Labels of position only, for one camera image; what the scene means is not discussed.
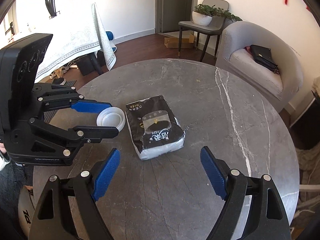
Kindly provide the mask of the dark fuzzy sleeve forearm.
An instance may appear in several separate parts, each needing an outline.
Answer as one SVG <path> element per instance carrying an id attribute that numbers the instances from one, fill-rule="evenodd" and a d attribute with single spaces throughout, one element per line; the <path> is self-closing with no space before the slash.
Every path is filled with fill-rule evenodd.
<path id="1" fill-rule="evenodd" d="M 33 184 L 33 165 L 13 162 L 1 166 L 1 209 L 12 220 L 18 219 L 18 199 L 23 186 Z"/>

